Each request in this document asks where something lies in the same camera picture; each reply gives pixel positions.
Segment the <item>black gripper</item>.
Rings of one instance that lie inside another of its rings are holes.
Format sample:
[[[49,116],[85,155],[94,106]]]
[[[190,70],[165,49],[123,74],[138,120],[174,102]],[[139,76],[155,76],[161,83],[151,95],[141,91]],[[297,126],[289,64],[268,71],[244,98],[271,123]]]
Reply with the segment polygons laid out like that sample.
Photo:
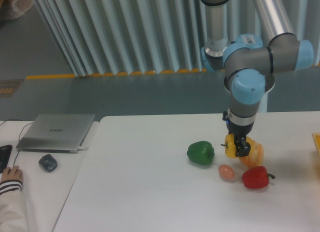
[[[229,134],[233,134],[235,142],[235,156],[246,157],[251,151],[251,145],[247,142],[246,136],[251,132],[254,122],[247,119],[237,121],[227,120],[226,127]]]

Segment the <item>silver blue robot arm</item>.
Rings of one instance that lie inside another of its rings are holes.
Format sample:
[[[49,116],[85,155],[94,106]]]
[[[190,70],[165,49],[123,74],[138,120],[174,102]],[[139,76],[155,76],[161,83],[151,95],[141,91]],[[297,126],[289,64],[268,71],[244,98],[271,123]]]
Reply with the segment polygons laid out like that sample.
[[[313,45],[298,40],[281,0],[253,0],[268,45],[239,36],[228,42],[227,3],[230,0],[200,0],[205,5],[207,43],[203,61],[208,69],[224,69],[224,85],[230,93],[222,118],[228,129],[224,143],[230,158],[246,157],[253,146],[252,130],[263,96],[272,89],[273,74],[309,68]]]

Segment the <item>white striped sleeve forearm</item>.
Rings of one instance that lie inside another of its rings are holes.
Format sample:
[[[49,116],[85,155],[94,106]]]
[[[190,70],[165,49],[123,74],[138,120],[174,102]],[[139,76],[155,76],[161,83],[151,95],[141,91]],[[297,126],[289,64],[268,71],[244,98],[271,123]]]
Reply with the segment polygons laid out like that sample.
[[[0,183],[0,231],[28,232],[28,217],[23,183],[7,180]]]

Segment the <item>person's hand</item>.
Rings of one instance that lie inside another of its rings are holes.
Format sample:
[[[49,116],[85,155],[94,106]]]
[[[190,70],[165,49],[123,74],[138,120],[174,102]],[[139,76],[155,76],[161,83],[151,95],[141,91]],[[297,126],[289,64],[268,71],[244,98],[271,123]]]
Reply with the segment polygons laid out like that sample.
[[[23,183],[23,171],[20,169],[18,165],[15,165],[13,167],[6,167],[3,170],[0,182],[2,183],[8,181],[19,181],[20,183]]]

